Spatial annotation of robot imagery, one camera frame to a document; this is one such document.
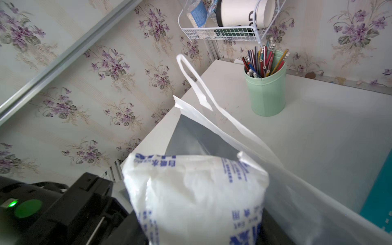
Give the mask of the white ice pack blue print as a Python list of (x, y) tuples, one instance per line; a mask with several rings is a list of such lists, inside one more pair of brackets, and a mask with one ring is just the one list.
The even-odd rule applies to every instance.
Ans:
[(254, 245), (268, 173), (237, 160), (131, 153), (123, 166), (131, 205), (151, 245)]

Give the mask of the white insulated delivery bag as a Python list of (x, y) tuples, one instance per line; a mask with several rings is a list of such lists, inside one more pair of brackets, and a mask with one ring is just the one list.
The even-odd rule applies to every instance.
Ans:
[[(289, 239), (298, 245), (391, 244), (390, 234), (286, 170), (275, 153), (258, 136), (216, 102), (204, 81), (183, 55), (177, 56), (177, 62), (199, 104), (211, 112), (219, 112), (253, 145), (249, 148), (220, 129), (195, 107), (175, 98), (175, 106), (181, 114), (217, 136), (219, 141), (215, 146), (228, 153), (227, 156), (222, 156), (205, 152), (202, 156), (237, 160), (238, 153), (244, 152), (268, 173), (270, 183), (265, 194), (262, 222), (270, 215)], [(177, 155), (187, 154), (175, 151), (162, 156)]]

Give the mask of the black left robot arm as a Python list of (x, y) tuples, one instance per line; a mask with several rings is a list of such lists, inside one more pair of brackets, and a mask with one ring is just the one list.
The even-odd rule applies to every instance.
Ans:
[(1, 244), (100, 245), (129, 215), (112, 191), (91, 173), (72, 186), (1, 177)]

